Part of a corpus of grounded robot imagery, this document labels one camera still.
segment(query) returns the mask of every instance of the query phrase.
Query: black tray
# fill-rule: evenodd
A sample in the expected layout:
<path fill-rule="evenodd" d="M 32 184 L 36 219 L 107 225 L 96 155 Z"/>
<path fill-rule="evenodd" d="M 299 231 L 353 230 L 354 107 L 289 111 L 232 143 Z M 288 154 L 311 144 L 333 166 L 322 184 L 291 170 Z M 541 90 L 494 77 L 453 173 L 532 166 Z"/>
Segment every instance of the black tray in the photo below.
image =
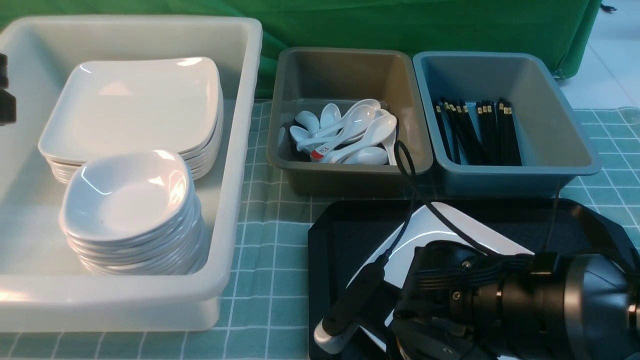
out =
<path fill-rule="evenodd" d="M 547 236 L 553 203 L 553 199 L 439 201 L 457 208 L 533 252 L 541 249 Z M 361 330 L 336 356 L 327 354 L 316 345 L 313 332 L 362 263 L 402 223 L 407 206 L 406 200 L 339 201 L 329 206 L 309 230 L 310 360 L 369 360 L 385 357 Z M 630 251 L 635 251 L 621 226 L 575 201 L 561 199 L 548 249 L 566 254 L 590 247 L 617 250 L 630 264 Z M 386 300 L 387 303 L 381 304 L 381 307 L 388 307 Z M 379 314 L 379 321 L 383 321 L 388 314 L 382 308 L 373 312 Z"/>

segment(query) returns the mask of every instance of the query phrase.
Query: red label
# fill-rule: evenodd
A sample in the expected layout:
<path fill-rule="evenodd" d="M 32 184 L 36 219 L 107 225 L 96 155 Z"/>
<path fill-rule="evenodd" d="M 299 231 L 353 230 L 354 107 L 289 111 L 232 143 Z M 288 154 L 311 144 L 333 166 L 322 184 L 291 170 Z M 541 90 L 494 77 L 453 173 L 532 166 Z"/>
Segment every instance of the red label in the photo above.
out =
<path fill-rule="evenodd" d="M 316 159 L 316 160 L 320 160 L 320 159 L 322 159 L 324 156 L 323 156 L 322 154 L 320 154 L 319 152 L 317 152 L 317 151 L 313 150 L 313 151 L 311 152 L 311 157 L 312 157 L 312 158 L 314 158 L 314 159 Z"/>

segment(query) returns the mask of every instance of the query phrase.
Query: white plastic tub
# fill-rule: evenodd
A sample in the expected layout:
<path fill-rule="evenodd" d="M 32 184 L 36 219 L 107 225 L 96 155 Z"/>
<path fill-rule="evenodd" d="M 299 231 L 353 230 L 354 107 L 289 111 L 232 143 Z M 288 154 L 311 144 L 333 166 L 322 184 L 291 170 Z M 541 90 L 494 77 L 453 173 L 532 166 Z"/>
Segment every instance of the white plastic tub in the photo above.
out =
<path fill-rule="evenodd" d="M 31 17 L 5 29 L 0 53 L 9 59 L 18 119 L 0 127 L 0 332 L 215 324 L 234 251 L 261 43 L 258 21 L 225 17 Z M 225 96 L 218 160 L 196 182 L 212 231 L 207 264 L 187 276 L 90 275 L 58 227 L 65 186 L 38 152 L 40 133 L 76 65 L 192 56 L 216 62 Z"/>

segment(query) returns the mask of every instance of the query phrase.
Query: teal grid tablecloth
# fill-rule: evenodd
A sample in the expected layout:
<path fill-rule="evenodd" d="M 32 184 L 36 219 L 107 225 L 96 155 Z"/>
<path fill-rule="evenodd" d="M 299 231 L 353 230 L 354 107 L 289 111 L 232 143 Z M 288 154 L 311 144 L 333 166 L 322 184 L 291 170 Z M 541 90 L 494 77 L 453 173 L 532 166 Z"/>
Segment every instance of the teal grid tablecloth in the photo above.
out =
<path fill-rule="evenodd" d="M 254 106 L 229 284 L 205 332 L 0 334 L 0 358 L 306 359 L 307 231 L 332 202 L 292 193 L 266 160 L 271 103 Z M 621 224 L 640 246 L 640 110 L 577 110 L 604 169 L 562 196 Z M 437 198 L 437 185 L 427 184 Z"/>

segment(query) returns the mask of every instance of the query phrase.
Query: blue-gray plastic bin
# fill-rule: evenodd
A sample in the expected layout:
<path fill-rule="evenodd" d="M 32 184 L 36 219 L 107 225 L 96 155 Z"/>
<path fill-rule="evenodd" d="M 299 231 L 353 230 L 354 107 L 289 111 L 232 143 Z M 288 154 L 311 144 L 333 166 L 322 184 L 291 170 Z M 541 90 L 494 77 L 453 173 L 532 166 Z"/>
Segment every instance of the blue-gray plastic bin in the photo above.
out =
<path fill-rule="evenodd" d="M 576 176 L 600 171 L 598 153 L 540 59 L 513 53 L 424 52 L 413 57 L 413 66 L 447 195 L 551 197 L 558 184 L 564 187 Z M 500 97 L 510 101 L 523 166 L 450 161 L 431 103 L 441 97 L 473 104 Z M 446 121 L 445 129 L 451 136 Z"/>

